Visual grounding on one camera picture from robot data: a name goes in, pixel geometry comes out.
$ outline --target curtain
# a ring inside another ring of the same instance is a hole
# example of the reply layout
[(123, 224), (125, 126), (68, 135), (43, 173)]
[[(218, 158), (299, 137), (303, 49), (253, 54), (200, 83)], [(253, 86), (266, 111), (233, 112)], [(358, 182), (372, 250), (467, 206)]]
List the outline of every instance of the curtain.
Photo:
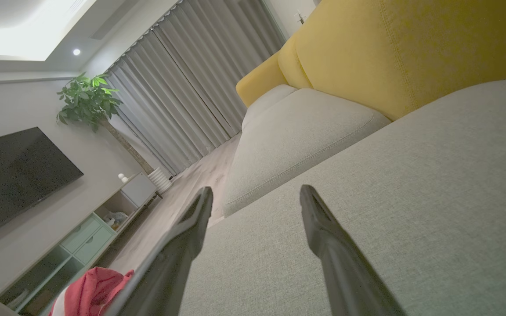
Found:
[(175, 175), (240, 132), (235, 85), (283, 44), (261, 0), (184, 0), (110, 69), (121, 117)]

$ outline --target yellow back cushion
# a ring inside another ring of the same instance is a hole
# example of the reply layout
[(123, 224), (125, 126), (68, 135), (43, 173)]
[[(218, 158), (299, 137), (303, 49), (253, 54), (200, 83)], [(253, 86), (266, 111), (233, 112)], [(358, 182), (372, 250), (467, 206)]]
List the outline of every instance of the yellow back cushion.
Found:
[(323, 0), (279, 65), (291, 86), (310, 84), (395, 120), (506, 79), (506, 0)]

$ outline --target tree trunk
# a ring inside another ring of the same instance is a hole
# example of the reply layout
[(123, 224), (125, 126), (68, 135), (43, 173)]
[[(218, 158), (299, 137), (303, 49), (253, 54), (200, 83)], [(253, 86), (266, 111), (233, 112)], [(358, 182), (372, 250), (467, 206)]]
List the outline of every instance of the tree trunk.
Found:
[(153, 172), (153, 168), (149, 163), (130, 145), (130, 143), (111, 125), (108, 120), (102, 120), (101, 125), (106, 128), (113, 136), (118, 140), (119, 143), (134, 157), (134, 159), (142, 166), (144, 171), (149, 175)]

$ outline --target floor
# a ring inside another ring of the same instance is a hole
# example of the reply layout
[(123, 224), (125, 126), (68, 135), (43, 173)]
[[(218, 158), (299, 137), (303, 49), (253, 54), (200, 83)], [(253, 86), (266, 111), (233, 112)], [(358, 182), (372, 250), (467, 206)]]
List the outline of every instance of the floor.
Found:
[(162, 194), (163, 200), (153, 202), (140, 218), (134, 220), (134, 225), (131, 225), (134, 228), (127, 229), (131, 231), (127, 232), (126, 241), (106, 266), (123, 274), (138, 268), (161, 236), (173, 226), (199, 188), (210, 186), (214, 195), (208, 227), (223, 220), (222, 194), (240, 137), (241, 134), (237, 134), (173, 178), (173, 186)]

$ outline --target television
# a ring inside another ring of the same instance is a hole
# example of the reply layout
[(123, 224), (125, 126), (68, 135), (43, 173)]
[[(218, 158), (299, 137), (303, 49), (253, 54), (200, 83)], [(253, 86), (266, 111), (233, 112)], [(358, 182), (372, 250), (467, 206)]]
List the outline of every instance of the television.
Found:
[(83, 173), (40, 130), (0, 137), (0, 226)]

